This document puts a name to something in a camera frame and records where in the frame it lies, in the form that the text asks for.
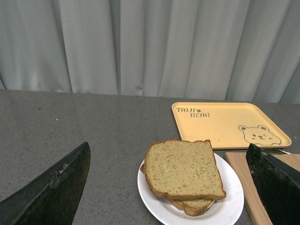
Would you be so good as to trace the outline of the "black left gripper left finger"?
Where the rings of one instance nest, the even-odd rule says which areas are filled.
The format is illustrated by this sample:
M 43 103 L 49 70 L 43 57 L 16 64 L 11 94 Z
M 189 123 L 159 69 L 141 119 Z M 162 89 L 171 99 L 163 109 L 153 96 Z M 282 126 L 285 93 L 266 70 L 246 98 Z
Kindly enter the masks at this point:
M 70 225 L 90 168 L 87 142 L 0 203 L 2 225 Z

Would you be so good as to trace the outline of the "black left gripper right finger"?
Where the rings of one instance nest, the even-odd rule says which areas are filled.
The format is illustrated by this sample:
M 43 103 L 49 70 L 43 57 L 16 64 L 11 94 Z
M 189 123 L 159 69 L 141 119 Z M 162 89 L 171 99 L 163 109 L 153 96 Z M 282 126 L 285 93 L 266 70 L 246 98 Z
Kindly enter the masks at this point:
M 261 202 L 274 225 L 300 223 L 300 172 L 254 144 L 247 164 Z

